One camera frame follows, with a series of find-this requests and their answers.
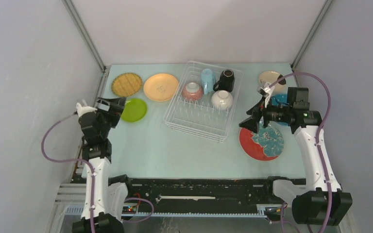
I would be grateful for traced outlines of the green plate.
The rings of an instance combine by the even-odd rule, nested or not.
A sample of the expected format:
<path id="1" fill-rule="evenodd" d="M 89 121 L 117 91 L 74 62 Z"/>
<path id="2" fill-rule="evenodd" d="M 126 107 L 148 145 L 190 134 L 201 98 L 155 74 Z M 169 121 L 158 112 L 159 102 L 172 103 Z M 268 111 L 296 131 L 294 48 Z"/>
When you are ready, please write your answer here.
<path id="1" fill-rule="evenodd" d="M 125 103 L 121 119 L 126 122 L 141 120 L 147 113 L 148 107 L 144 100 L 139 98 L 129 99 Z"/>

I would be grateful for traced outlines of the yellow woven plate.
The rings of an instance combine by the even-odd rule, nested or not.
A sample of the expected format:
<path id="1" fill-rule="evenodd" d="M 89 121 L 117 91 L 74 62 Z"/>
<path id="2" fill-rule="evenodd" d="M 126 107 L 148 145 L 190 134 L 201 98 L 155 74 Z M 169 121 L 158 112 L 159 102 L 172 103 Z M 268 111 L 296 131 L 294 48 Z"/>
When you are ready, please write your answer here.
<path id="1" fill-rule="evenodd" d="M 143 81 L 135 73 L 127 72 L 118 75 L 111 84 L 111 91 L 118 97 L 129 97 L 140 91 Z"/>

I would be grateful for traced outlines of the white rimmed teal plate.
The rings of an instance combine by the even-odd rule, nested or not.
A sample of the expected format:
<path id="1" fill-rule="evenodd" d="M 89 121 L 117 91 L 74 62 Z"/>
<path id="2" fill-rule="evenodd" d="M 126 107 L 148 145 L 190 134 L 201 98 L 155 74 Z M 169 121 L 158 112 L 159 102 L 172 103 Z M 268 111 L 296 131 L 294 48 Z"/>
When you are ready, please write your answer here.
<path id="1" fill-rule="evenodd" d="M 241 128 L 238 140 L 243 151 L 253 159 L 272 161 L 284 150 L 284 138 L 275 126 L 260 128 L 258 133 Z"/>

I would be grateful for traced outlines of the blue polka dot plate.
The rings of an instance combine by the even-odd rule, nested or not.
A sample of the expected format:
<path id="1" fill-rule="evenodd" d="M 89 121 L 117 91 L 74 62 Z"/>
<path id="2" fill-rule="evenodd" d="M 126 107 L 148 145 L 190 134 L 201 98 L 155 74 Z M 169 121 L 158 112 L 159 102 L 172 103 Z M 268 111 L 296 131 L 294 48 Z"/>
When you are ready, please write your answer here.
<path id="1" fill-rule="evenodd" d="M 288 106 L 287 94 L 276 94 L 271 97 L 273 106 Z"/>

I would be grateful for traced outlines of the beige plate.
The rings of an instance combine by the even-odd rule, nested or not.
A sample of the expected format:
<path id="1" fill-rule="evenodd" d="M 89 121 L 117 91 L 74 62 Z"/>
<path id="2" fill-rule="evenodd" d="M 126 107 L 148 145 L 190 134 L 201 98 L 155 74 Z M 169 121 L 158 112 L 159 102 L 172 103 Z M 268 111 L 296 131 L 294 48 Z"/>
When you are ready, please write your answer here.
<path id="1" fill-rule="evenodd" d="M 149 77 L 143 86 L 147 98 L 164 102 L 171 100 L 178 89 L 178 79 L 167 73 L 158 73 Z"/>

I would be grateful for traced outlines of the black mug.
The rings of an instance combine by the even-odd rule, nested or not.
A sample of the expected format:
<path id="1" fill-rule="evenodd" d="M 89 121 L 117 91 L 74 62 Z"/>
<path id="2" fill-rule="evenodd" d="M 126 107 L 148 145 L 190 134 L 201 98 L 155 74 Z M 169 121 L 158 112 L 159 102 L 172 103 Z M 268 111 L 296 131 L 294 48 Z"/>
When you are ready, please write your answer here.
<path id="1" fill-rule="evenodd" d="M 229 93 L 232 93 L 234 89 L 235 75 L 234 72 L 230 69 L 224 70 L 220 74 L 220 79 L 213 85 L 213 90 L 220 91 L 225 90 Z"/>

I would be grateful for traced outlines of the cream plate with black spot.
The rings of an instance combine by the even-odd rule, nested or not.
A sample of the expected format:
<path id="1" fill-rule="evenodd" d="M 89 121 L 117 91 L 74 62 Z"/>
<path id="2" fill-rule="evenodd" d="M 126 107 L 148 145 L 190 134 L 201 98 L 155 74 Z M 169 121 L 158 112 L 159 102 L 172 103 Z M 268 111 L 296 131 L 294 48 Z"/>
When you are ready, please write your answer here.
<path id="1" fill-rule="evenodd" d="M 280 74 L 279 72 L 276 72 L 276 71 L 265 71 L 265 72 L 262 72 L 259 76 L 258 76 L 258 80 L 259 80 L 259 83 L 262 83 L 262 82 L 268 82 L 268 83 L 273 83 L 275 82 L 276 80 L 280 79 L 283 75 Z M 285 90 L 287 89 L 287 81 L 286 79 L 278 82 L 275 86 L 274 86 L 274 94 L 283 94 L 285 92 Z"/>

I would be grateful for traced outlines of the light blue cup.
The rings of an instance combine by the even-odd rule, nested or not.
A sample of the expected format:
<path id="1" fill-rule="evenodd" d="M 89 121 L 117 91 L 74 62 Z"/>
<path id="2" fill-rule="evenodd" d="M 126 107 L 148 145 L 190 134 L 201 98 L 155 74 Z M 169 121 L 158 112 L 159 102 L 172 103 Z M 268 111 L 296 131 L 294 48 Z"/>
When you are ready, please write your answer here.
<path id="1" fill-rule="evenodd" d="M 209 68 L 204 69 L 201 72 L 201 83 L 205 95 L 213 91 L 213 86 L 216 83 L 215 72 Z"/>

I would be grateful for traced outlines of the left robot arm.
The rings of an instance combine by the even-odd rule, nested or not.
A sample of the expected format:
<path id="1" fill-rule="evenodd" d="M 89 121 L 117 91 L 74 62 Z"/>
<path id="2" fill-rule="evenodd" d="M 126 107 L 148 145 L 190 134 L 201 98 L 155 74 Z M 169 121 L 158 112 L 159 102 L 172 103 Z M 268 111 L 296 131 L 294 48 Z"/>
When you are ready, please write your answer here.
<path id="1" fill-rule="evenodd" d="M 109 168 L 112 144 L 108 134 L 115 128 L 124 111 L 126 98 L 97 98 L 107 110 L 76 104 L 78 122 L 83 133 L 82 159 L 88 172 L 86 176 L 85 204 L 81 219 L 72 224 L 74 233 L 122 233 L 120 217 L 107 210 Z"/>

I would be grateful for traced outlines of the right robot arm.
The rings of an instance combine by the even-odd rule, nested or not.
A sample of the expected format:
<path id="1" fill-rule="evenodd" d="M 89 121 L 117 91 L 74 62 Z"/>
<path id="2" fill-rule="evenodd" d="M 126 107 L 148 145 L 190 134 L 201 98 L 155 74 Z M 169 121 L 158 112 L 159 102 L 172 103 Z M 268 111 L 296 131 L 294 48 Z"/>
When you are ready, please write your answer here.
<path id="1" fill-rule="evenodd" d="M 272 91 L 268 86 L 258 88 L 262 99 L 247 111 L 249 118 L 239 126 L 259 134 L 271 121 L 288 124 L 301 151 L 306 184 L 301 189 L 288 178 L 268 177 L 270 185 L 263 189 L 263 197 L 270 203 L 279 199 L 286 202 L 298 224 L 337 226 L 353 199 L 342 191 L 330 166 L 320 128 L 321 114 L 310 110 L 308 88 L 288 88 L 287 106 L 270 103 Z"/>

